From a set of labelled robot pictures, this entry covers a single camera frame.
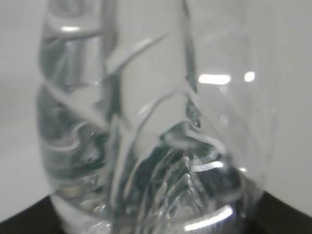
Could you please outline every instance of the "black surface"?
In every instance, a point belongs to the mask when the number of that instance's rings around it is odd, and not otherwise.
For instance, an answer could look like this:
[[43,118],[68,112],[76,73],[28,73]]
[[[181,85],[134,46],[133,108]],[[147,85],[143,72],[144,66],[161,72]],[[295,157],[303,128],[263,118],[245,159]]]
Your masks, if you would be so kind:
[[[0,234],[64,234],[46,197],[24,212],[0,223]],[[269,194],[246,234],[312,234],[312,219]]]

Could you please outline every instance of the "clear plastic bottle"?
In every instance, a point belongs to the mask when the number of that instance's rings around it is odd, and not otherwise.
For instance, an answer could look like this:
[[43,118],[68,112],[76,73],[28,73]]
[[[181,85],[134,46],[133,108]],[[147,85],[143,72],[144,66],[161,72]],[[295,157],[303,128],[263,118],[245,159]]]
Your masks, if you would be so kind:
[[244,231],[273,145],[268,6],[49,1],[38,123],[68,234]]

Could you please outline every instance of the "black base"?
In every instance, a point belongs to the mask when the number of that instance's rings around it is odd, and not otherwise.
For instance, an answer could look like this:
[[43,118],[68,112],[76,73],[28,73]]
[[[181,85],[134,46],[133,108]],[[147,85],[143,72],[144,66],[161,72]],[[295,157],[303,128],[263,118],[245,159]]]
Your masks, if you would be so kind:
[[[24,212],[0,223],[0,234],[64,234],[46,197]],[[246,234],[312,234],[312,219],[265,194]]]

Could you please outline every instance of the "transparent object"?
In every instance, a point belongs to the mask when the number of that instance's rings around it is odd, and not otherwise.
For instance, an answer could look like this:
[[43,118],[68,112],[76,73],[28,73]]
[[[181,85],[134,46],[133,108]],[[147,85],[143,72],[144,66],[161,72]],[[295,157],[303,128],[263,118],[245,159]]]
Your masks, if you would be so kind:
[[68,234],[240,234],[273,145],[270,8],[50,0],[43,165]]

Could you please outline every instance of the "white background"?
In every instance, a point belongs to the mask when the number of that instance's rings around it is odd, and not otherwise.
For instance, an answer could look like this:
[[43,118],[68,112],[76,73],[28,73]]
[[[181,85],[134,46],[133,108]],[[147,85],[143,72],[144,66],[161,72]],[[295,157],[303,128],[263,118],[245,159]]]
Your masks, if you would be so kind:
[[[312,215],[312,2],[272,0],[280,118],[267,190]],[[44,0],[0,1],[0,220],[49,193],[35,125]]]

